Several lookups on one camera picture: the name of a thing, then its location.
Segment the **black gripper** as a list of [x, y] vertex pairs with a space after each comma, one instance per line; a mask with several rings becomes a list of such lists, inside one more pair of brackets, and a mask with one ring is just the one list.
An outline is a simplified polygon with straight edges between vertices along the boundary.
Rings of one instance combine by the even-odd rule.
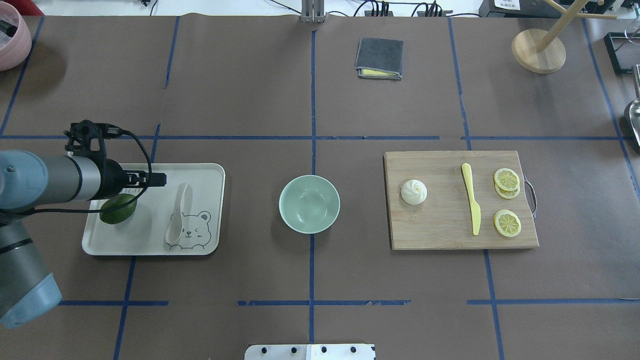
[[116, 161], [106, 161], [102, 168], [102, 197], [113, 198], [122, 189], [164, 187], [167, 175], [161, 172], [131, 171], [126, 173]]

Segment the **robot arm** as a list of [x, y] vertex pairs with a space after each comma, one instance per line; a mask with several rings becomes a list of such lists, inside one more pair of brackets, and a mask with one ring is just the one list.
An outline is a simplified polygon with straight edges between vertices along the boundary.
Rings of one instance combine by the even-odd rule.
[[125, 188], [163, 187], [167, 176], [124, 170], [104, 150], [68, 148], [66, 155], [3, 150], [1, 165], [0, 316], [9, 330], [62, 300], [54, 275], [23, 224], [40, 205], [109, 199]]

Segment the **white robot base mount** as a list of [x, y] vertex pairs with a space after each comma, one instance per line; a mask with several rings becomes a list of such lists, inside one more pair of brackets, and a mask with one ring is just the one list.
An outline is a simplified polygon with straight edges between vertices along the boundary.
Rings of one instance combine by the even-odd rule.
[[374, 344], [254, 344], [247, 347], [245, 360], [375, 360]]

